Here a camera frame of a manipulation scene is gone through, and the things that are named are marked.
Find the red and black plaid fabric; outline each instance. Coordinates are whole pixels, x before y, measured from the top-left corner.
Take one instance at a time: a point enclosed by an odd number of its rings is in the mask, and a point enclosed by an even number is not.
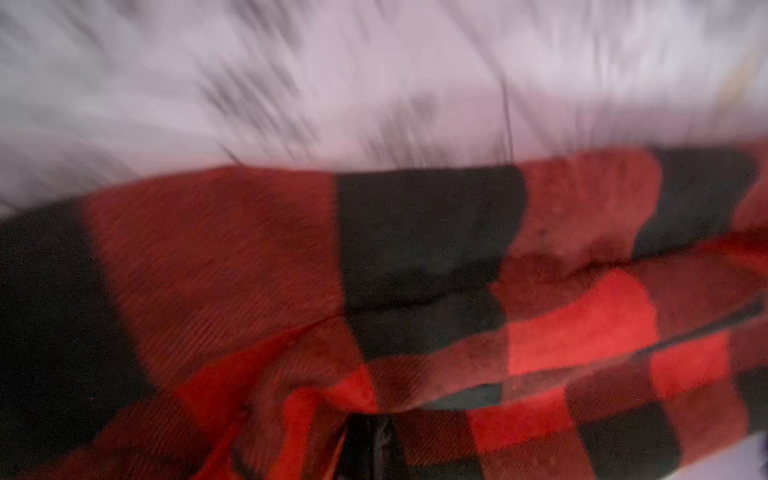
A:
[[[768,428],[768,146],[223,168],[0,227],[0,476],[660,478]]]

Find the fleece blanket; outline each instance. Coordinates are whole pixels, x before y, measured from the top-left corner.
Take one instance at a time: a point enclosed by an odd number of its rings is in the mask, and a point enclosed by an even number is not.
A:
[[[0,475],[662,478],[768,428],[768,144],[241,166],[0,225]]]

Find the flannel fabric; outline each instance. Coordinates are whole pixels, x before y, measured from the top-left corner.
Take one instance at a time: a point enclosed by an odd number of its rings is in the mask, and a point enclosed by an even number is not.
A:
[[[0,227],[0,476],[654,479],[768,428],[768,144],[141,181]]]

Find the buffalo check blanket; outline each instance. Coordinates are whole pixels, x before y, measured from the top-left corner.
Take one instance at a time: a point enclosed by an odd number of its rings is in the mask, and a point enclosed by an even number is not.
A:
[[[0,476],[656,479],[768,428],[768,144],[228,167],[0,227]]]

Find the black fabric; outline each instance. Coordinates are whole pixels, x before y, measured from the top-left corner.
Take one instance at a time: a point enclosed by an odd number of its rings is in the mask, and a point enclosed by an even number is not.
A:
[[[153,392],[74,202],[0,227],[0,324],[0,475],[90,442]]]
[[[408,477],[406,457],[389,415],[351,415],[334,478],[406,480]]]
[[[750,433],[768,429],[768,368],[742,372],[735,377],[736,388],[750,419]]]
[[[736,205],[758,177],[730,148],[655,150],[664,180],[655,215],[643,225],[633,258],[651,257],[725,233]]]
[[[600,480],[658,480],[680,466],[680,446],[658,402],[580,425],[578,431]]]
[[[366,360],[433,353],[470,335],[501,328],[505,321],[501,306],[486,288],[421,305],[350,313],[346,318]]]
[[[502,384],[488,383],[423,405],[422,410],[471,410],[496,406],[502,402]]]
[[[493,281],[525,212],[517,167],[339,177],[348,310],[419,303]]]

